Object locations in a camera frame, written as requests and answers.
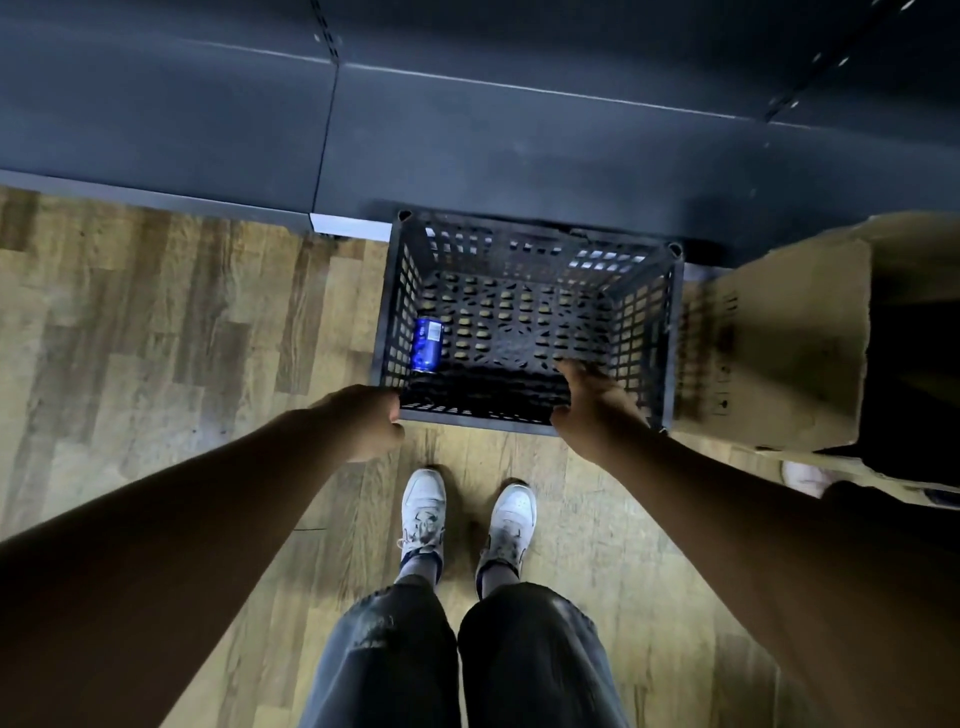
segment cardboard box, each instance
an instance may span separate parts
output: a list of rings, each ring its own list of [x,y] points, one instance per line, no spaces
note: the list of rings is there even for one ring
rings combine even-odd
[[[915,395],[948,412],[960,403],[960,369],[952,369],[960,357],[944,355],[956,325],[944,328],[946,319],[930,314],[958,301],[960,216],[936,213],[881,215],[775,250],[721,278],[688,283],[674,430],[848,473],[888,492],[960,492],[957,483],[905,477],[909,460],[892,475],[857,453],[868,439],[879,452],[879,432],[909,432],[913,448],[918,427],[955,429],[911,422],[903,408]],[[924,312],[923,327],[910,324],[917,311]],[[887,382],[910,397],[896,399],[880,429]],[[842,454],[822,453],[838,448]],[[918,463],[925,457],[908,454]]]

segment forearm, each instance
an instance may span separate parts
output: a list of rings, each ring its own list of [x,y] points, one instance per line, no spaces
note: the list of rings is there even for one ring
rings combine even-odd
[[[957,718],[938,697],[960,667],[955,559],[642,425],[624,437],[604,465],[843,724]]]
[[[287,413],[1,545],[12,724],[157,725],[344,457]]]

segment black plastic crate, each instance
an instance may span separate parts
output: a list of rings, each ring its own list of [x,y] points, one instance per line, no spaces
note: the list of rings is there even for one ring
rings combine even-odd
[[[653,237],[405,210],[372,382],[401,390],[403,419],[554,434],[550,414],[570,397],[554,360],[583,359],[668,428],[683,271],[682,246]],[[410,369],[419,316],[444,323],[429,374]]]

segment dark gray shelf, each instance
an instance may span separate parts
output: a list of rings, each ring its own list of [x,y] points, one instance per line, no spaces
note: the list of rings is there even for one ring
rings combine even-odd
[[[0,0],[0,182],[297,229],[424,206],[720,265],[960,211],[948,0],[322,5]]]
[[[344,65],[316,209],[404,206],[713,241],[734,265],[824,228],[960,209],[960,150]]]
[[[216,8],[51,5],[0,6],[0,168],[310,211],[336,68],[309,13],[204,38]]]

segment shoelace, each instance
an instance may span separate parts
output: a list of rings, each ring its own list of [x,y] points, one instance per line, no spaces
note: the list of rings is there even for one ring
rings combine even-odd
[[[518,564],[526,551],[526,549],[520,551],[518,546],[522,532],[519,524],[513,521],[504,521],[503,528],[490,535],[489,550],[491,558],[506,559],[511,563]]]
[[[429,511],[426,511],[426,517],[420,517],[421,514],[424,513],[424,510],[418,511],[417,515],[414,517],[413,533],[407,531],[406,528],[403,529],[403,536],[396,540],[396,546],[398,548],[403,549],[405,544],[413,547],[426,546],[434,539],[439,541],[443,537],[444,530],[442,528],[437,528],[436,516],[432,515]]]

